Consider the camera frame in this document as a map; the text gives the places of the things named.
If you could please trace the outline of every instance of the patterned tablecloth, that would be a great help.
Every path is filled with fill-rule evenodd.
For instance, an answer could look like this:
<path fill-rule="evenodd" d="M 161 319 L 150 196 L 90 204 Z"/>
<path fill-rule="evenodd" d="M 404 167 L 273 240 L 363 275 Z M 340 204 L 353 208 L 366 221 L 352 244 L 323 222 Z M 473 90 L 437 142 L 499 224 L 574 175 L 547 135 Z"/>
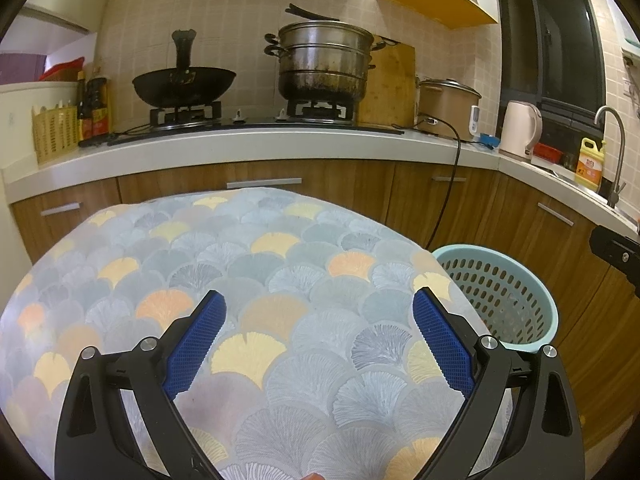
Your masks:
<path fill-rule="evenodd" d="M 113 206 L 17 287 L 0 319 L 0 408 L 52 477 L 81 349 L 128 351 L 215 289 L 226 323 L 175 404 L 226 480 L 411 480 L 463 402 L 415 327 L 425 285 L 486 332 L 430 253 L 338 206 L 262 188 Z M 123 395 L 147 463 L 163 470 Z M 510 409 L 505 396 L 477 468 Z"/>

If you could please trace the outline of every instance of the light blue plastic basket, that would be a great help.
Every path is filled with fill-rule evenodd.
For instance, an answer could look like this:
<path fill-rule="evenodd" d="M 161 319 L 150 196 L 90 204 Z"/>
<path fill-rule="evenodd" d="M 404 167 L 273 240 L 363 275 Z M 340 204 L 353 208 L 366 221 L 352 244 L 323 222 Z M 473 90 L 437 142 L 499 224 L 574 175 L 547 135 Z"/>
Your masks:
<path fill-rule="evenodd" d="M 433 251 L 491 334 L 505 348 L 537 352 L 556 335 L 558 310 L 526 267 L 485 247 L 450 245 Z"/>

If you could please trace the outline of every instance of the kettle handle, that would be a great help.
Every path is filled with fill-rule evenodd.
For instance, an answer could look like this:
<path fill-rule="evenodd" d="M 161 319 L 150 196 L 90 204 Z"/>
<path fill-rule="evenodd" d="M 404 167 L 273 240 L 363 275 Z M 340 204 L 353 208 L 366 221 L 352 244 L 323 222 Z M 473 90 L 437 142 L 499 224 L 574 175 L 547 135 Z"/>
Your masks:
<path fill-rule="evenodd" d="M 540 142 L 540 137 L 542 136 L 542 114 L 540 114 L 540 110 L 538 110 L 536 105 L 532 105 L 531 103 L 526 104 L 529 105 L 530 116 L 533 121 L 533 135 L 525 147 L 525 151 L 528 153 Z"/>

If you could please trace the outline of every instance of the yellow plastic basket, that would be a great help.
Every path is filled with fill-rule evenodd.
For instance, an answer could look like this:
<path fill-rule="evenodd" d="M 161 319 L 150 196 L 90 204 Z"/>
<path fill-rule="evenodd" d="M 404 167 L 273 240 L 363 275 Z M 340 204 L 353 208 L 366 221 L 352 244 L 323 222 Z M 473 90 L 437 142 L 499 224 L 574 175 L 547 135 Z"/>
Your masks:
<path fill-rule="evenodd" d="M 75 106 L 42 108 L 39 114 L 31 111 L 33 119 L 33 147 L 38 164 L 71 152 L 78 145 L 78 118 Z"/>

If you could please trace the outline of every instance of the cutting board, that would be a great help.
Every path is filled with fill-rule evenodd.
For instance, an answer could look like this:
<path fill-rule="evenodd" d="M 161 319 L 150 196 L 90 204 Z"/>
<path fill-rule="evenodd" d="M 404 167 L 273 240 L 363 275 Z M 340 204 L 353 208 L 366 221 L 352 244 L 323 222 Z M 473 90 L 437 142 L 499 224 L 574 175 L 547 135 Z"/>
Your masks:
<path fill-rule="evenodd" d="M 382 38 L 376 36 L 376 43 Z M 367 92 L 358 106 L 360 125 L 414 125 L 415 108 L 415 49 L 388 40 L 385 48 L 371 53 Z"/>

